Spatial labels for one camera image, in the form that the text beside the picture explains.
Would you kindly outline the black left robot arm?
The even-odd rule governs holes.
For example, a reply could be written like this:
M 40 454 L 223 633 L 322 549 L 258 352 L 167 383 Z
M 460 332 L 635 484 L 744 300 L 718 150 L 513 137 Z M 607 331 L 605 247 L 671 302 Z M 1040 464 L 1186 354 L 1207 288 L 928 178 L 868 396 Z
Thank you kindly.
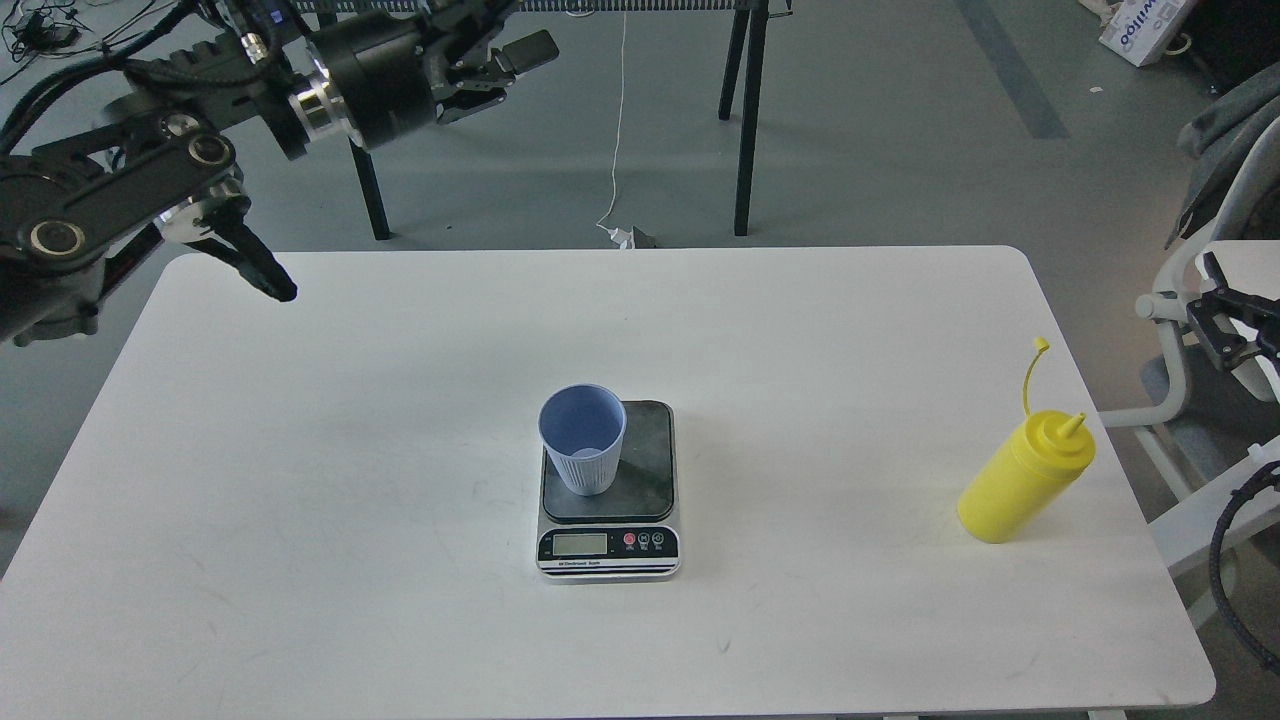
M 545 31 L 493 40 L 516 1 L 319 12 L 179 1 L 119 53 L 37 83 L 3 124 L 3 338 L 93 334 L 106 299 L 163 242 L 297 288 L 247 227 L 229 128 L 259 118 L 288 158 L 332 135 L 378 149 L 493 108 L 557 59 Z

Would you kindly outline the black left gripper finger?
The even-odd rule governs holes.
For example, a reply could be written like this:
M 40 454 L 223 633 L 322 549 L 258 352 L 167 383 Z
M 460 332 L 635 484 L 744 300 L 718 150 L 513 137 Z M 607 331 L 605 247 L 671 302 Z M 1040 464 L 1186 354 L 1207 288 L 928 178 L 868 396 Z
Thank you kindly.
M 420 12 L 440 32 L 472 40 L 490 40 L 506 20 L 521 8 L 521 1 L 421 1 Z
M 544 67 L 559 54 L 550 33 L 539 29 L 504 47 L 481 47 L 447 63 L 435 83 L 435 123 L 451 124 L 500 105 L 520 76 Z

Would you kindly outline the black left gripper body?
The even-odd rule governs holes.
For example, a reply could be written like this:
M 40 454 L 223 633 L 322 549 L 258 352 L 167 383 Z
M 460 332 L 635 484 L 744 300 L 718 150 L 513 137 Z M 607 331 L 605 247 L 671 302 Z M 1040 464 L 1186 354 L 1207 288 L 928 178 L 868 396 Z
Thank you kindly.
M 434 29 L 421 12 L 371 10 L 315 31 L 307 50 L 351 140 L 374 150 L 436 119 L 435 83 L 470 41 Z

